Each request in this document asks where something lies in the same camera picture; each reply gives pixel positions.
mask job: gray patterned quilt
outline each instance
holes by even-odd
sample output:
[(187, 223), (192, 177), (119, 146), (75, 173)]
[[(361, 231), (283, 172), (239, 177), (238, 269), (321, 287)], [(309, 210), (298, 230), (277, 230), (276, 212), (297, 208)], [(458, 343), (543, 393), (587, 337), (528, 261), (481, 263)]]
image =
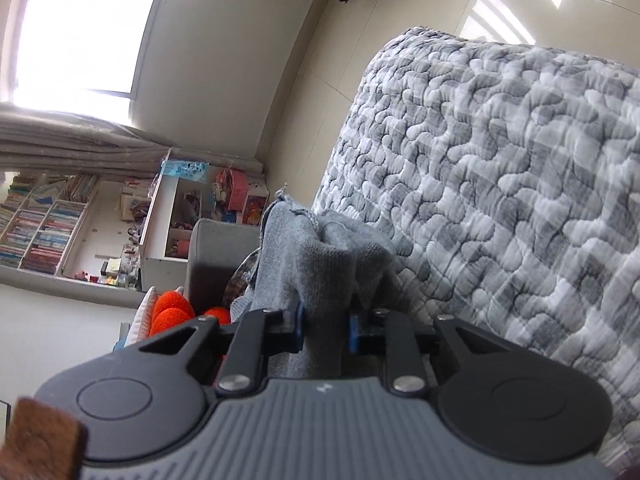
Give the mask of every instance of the gray patterned quilt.
[(411, 312), (454, 314), (600, 382), (600, 459), (640, 458), (640, 79), (426, 28), (367, 68), (314, 209), (387, 232)]

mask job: white tiled floor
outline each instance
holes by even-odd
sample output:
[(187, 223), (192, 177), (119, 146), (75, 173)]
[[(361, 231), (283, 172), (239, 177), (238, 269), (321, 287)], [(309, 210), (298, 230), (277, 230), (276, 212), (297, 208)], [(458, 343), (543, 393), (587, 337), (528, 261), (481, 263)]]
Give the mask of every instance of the white tiled floor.
[(640, 68), (640, 0), (329, 0), (266, 160), (270, 189), (287, 182), (294, 198), (311, 204), (367, 63), (414, 25)]

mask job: red toy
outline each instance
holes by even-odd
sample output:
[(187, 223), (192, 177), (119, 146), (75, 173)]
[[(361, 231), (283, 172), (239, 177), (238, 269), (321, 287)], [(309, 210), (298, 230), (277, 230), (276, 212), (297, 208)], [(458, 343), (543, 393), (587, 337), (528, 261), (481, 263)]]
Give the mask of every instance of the red toy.
[(188, 319), (196, 317), (190, 303), (184, 298), (184, 296), (174, 290), (171, 290), (162, 294), (162, 296), (160, 296), (156, 301), (154, 310), (151, 313), (151, 324), (154, 323), (159, 314), (168, 308), (177, 308), (178, 310), (181, 310), (188, 316)]
[(180, 323), (184, 323), (190, 319), (193, 319), (193, 316), (189, 316), (189, 314), (179, 308), (166, 308), (158, 314), (156, 319), (151, 323), (149, 337), (173, 328), (176, 325), (180, 325)]
[(211, 307), (204, 313), (205, 316), (213, 316), (218, 318), (218, 323), (220, 325), (230, 325), (231, 324), (231, 314), (229, 311), (223, 306), (214, 306)]

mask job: bright window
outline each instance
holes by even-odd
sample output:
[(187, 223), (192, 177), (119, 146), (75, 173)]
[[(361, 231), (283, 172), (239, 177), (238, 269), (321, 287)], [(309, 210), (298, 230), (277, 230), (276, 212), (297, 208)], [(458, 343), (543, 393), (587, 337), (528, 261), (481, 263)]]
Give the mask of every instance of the bright window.
[(14, 103), (129, 123), (154, 1), (28, 0)]

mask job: curtain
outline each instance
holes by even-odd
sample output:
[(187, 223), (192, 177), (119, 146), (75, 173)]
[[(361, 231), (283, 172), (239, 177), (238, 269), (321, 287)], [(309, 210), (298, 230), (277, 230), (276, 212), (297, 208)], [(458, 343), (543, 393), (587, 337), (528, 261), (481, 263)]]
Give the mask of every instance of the curtain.
[(0, 168), (149, 178), (172, 158), (261, 173), (256, 160), (172, 146), (160, 136), (101, 119), (0, 103)]

